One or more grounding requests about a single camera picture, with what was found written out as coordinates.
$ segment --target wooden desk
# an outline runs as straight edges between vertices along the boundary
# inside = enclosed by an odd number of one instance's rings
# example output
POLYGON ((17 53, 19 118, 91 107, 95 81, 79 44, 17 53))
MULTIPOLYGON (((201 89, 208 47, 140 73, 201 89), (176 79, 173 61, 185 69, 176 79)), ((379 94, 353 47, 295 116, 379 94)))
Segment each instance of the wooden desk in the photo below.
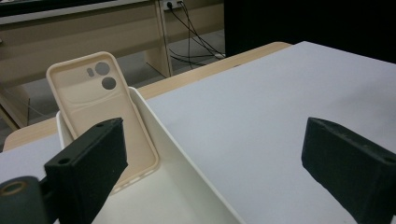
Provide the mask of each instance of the wooden desk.
MULTIPOLYGON (((169 77, 162 81, 152 83, 145 87, 139 88, 138 90, 145 99, 149 99, 164 92, 174 90, 176 88, 188 85, 192 82, 199 81, 202 78, 209 77, 216 73, 233 68, 240 64, 248 63, 255 59, 259 59, 260 57, 284 49, 288 46, 290 46, 290 44, 282 42, 268 44, 260 48, 244 52, 242 54, 238 54, 233 57, 226 58, 200 68, 196 68, 175 77, 169 77)), ((47 119, 37 124, 33 124, 31 126, 19 129, 14 133, 10 134, 6 139, 3 150, 10 150, 14 147, 22 146, 24 144, 33 142, 37 139, 54 133, 57 133, 56 120, 55 118, 47 119)))

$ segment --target white tray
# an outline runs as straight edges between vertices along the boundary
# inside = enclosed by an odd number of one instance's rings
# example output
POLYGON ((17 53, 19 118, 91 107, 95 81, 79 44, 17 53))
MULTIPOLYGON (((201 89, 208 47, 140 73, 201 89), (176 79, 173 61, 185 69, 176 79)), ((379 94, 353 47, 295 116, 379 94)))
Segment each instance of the white tray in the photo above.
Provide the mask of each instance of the white tray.
MULTIPOLYGON (((139 94, 131 97, 160 156, 157 170, 108 197, 93 223, 245 223, 213 188, 202 172, 139 94)), ((61 113, 57 125, 62 148, 71 143, 61 113)))

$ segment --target wall outlet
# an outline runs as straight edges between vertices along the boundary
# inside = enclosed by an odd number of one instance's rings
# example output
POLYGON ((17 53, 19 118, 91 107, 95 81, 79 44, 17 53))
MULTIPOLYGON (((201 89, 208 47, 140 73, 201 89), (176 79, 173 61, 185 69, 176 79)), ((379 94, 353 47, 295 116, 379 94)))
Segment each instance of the wall outlet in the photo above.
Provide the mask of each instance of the wall outlet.
POLYGON ((181 7, 180 2, 183 2, 183 0, 172 0, 172 1, 163 1, 163 10, 169 10, 168 4, 172 4, 172 8, 178 8, 181 7))

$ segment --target cream phone case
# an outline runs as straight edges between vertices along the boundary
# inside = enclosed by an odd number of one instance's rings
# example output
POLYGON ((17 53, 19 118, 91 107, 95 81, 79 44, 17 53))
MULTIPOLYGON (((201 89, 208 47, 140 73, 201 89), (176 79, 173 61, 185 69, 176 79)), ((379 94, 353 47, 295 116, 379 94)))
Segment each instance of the cream phone case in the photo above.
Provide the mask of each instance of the cream phone case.
POLYGON ((129 165, 114 190, 155 169, 159 160, 157 151, 113 55, 98 52, 56 63, 48 69, 47 80, 75 139, 96 123, 123 118, 129 165))

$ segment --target white tabletop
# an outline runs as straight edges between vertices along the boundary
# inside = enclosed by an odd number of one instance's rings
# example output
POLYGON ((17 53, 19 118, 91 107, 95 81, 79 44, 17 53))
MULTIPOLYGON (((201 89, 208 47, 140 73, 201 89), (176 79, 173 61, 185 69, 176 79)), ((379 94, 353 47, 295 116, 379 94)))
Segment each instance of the white tabletop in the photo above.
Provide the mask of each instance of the white tabletop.
POLYGON ((302 166, 306 121, 396 152, 395 86, 396 64, 303 42, 148 104, 246 223, 356 223, 302 166))
POLYGON ((46 173, 43 164, 60 151, 58 134, 52 134, 13 150, 2 152, 0 183, 24 175, 32 175, 38 179, 44 178, 46 173))

